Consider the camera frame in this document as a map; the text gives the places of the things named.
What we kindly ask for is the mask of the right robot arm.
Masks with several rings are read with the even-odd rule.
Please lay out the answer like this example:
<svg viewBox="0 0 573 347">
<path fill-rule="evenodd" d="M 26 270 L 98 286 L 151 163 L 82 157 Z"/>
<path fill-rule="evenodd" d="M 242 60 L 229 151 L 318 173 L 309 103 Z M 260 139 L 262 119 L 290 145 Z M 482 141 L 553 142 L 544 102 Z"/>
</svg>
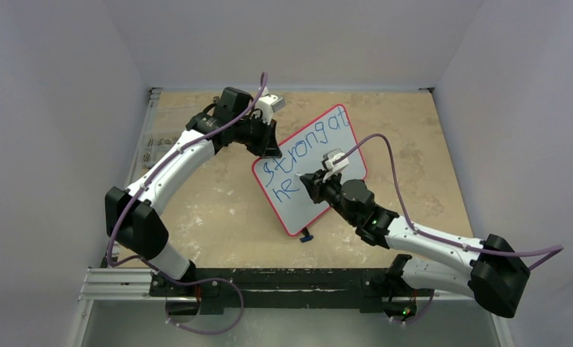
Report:
<svg viewBox="0 0 573 347">
<path fill-rule="evenodd" d="M 461 294 L 497 316 L 515 316 L 531 271 L 506 239 L 455 236 L 411 223 L 376 203 L 362 179 L 324 175 L 298 176 L 313 203 L 328 203 L 366 244 L 412 254 L 391 266 L 401 286 Z"/>
</svg>

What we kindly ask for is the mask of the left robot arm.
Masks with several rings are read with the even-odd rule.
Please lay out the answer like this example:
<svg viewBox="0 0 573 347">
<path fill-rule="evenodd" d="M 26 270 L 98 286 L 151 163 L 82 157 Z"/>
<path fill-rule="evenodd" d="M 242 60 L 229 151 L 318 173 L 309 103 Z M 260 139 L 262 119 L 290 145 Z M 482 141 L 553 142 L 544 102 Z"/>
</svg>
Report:
<svg viewBox="0 0 573 347">
<path fill-rule="evenodd" d="M 285 106 L 262 87 L 256 96 L 234 88 L 193 116 L 175 144 L 128 187 L 105 196 L 107 252 L 114 243 L 134 252 L 157 272 L 182 283 L 195 281 L 195 264 L 169 243 L 161 214 L 177 190 L 222 148 L 239 143 L 258 158 L 280 158 L 273 115 Z"/>
</svg>

